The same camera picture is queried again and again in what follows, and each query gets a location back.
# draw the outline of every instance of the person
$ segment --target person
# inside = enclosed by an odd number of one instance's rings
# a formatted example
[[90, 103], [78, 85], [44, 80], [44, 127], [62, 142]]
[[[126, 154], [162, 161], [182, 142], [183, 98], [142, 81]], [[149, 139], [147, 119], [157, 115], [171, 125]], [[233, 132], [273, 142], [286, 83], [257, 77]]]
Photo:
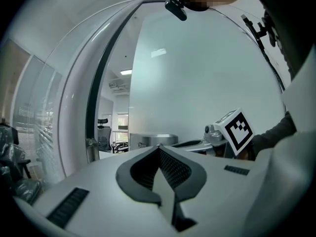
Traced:
[[[201, 11], [211, 6], [224, 5], [235, 2], [236, 0], [179, 0], [187, 8]], [[310, 36], [310, 31], [313, 24], [308, 24], [309, 4], [313, 0], [304, 0], [304, 10], [300, 10], [298, 15], [293, 14], [293, 10], [289, 8], [296, 0], [260, 0], [266, 12], [270, 15], [277, 36], [279, 38], [278, 45], [284, 59], [288, 64], [291, 79], [299, 72], [306, 57], [308, 56], [311, 47], [314, 43], [314, 37]], [[267, 148], [273, 148], [280, 140], [291, 136], [296, 132], [294, 122], [289, 112], [285, 117], [272, 129], [264, 134], [256, 135], [252, 139], [252, 148], [255, 156]], [[239, 158], [248, 158], [247, 151], [240, 154]]]

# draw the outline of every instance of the black vent grille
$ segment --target black vent grille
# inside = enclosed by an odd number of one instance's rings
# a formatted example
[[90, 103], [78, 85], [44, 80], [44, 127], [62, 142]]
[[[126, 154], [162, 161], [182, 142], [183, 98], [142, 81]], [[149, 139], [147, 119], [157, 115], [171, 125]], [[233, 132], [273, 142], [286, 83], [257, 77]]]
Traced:
[[75, 188], [47, 217], [47, 219], [56, 226], [64, 228], [78, 210], [88, 193], [89, 191], [84, 189]]
[[153, 151], [135, 163], [130, 170], [133, 179], [149, 190], [153, 190], [154, 178], [159, 168], [159, 155]]
[[191, 169], [173, 156], [157, 149], [131, 167], [131, 176], [140, 185], [153, 190], [154, 178], [161, 169], [168, 184], [175, 189], [191, 175]]
[[168, 184], [175, 189], [191, 175], [189, 166], [160, 149], [160, 168]]
[[234, 167], [234, 166], [228, 166], [226, 165], [225, 170], [236, 173], [236, 174], [240, 174], [240, 175], [248, 175], [249, 173], [249, 169], [245, 169], [245, 168], [238, 168], [238, 167]]

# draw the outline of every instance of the window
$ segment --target window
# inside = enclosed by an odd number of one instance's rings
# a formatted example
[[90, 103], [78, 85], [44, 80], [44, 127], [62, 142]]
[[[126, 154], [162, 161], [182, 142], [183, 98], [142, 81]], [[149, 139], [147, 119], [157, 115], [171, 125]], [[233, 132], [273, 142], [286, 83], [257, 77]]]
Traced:
[[118, 130], [122, 130], [124, 132], [116, 133], [115, 140], [117, 142], [128, 142], [128, 114], [118, 115]]

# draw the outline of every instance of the black chair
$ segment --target black chair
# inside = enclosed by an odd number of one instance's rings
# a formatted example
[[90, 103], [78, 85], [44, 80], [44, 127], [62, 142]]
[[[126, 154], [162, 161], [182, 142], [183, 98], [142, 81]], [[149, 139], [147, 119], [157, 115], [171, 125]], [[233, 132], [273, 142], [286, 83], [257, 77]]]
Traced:
[[[0, 125], [0, 174], [12, 195], [32, 204], [41, 191], [41, 183], [32, 180], [27, 169], [31, 161], [23, 159], [23, 150], [13, 144], [11, 128]], [[23, 169], [29, 179], [23, 178]]]
[[117, 153], [128, 152], [128, 142], [115, 143], [115, 147], [113, 148], [113, 154], [115, 151]]
[[108, 123], [108, 119], [98, 119], [98, 143], [99, 150], [103, 152], [111, 152], [110, 137], [112, 129], [109, 126], [103, 124]]

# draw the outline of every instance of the ceiling light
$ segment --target ceiling light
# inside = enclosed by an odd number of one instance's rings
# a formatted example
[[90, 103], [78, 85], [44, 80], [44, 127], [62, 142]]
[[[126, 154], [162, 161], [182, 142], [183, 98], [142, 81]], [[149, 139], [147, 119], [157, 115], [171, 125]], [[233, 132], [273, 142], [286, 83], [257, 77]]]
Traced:
[[131, 70], [131, 69], [129, 69], [129, 70], [122, 70], [120, 73], [121, 73], [123, 76], [125, 76], [125, 75], [131, 75], [131, 74], [132, 74], [132, 70]]
[[152, 52], [152, 58], [166, 54], [166, 53], [167, 53], [166, 49], [164, 49], [164, 48], [158, 49], [158, 50]]

